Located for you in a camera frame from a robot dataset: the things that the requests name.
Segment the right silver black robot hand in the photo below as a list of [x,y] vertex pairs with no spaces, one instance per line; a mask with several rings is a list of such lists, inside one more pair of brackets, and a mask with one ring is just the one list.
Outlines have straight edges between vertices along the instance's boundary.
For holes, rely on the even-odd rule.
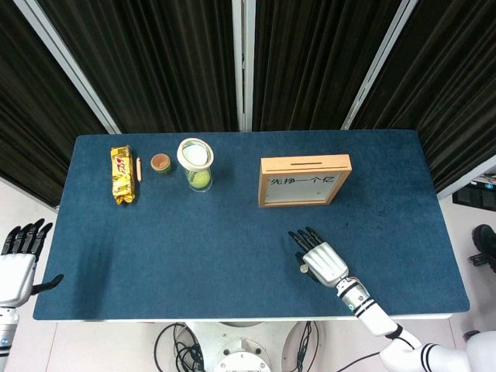
[[348,276],[349,268],[344,260],[313,228],[288,231],[288,235],[299,246],[295,257],[303,274],[328,288],[335,288]]

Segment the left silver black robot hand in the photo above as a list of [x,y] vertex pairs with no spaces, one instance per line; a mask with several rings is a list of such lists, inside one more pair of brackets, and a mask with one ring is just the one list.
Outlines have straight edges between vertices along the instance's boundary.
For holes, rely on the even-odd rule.
[[54,289],[63,279],[58,274],[51,281],[34,284],[36,267],[52,222],[39,219],[14,227],[1,249],[1,308],[18,308],[31,296]]

